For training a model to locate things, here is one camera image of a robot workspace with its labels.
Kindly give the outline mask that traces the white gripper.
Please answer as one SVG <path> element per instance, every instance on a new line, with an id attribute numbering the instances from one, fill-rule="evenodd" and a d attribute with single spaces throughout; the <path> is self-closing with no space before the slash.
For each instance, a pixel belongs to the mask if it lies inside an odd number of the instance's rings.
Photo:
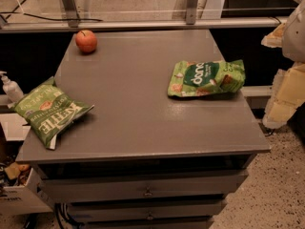
<path id="1" fill-rule="evenodd" d="M 262 123 L 269 129 L 285 125 L 305 102 L 305 0 L 289 16 L 286 24 L 278 25 L 265 35 L 261 44 L 281 48 L 285 57 L 293 60 L 287 70 L 278 70 L 274 76 L 272 95 L 267 102 Z"/>

